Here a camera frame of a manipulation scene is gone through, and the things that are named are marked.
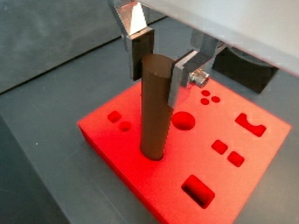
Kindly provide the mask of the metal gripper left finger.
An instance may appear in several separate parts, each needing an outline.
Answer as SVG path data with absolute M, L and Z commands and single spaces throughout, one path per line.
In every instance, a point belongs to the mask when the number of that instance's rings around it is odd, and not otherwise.
M 142 4 L 135 0 L 107 0 L 122 31 L 129 53 L 130 77 L 142 78 L 142 59 L 154 52 L 155 30 L 147 26 Z

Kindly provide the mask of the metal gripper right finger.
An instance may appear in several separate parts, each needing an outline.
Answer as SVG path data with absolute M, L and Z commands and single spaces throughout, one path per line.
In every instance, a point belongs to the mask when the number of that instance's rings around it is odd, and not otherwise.
M 227 44 L 197 29 L 191 32 L 190 50 L 173 63 L 173 81 L 169 94 L 169 106 L 177 105 L 189 97 L 193 87 L 205 88 L 210 74 L 205 71 L 207 64 L 214 61 Z

